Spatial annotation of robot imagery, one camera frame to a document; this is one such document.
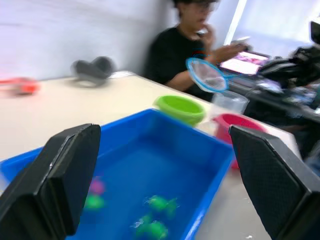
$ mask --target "hand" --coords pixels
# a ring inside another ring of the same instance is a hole
[[[222,46],[212,52],[213,58],[216,64],[223,63],[229,59],[234,58],[239,53],[246,49],[245,45],[242,44],[231,44]]]
[[[211,47],[216,41],[215,30],[208,24],[204,24],[204,28],[207,32],[201,36],[201,39],[203,41],[205,51],[210,53]]]

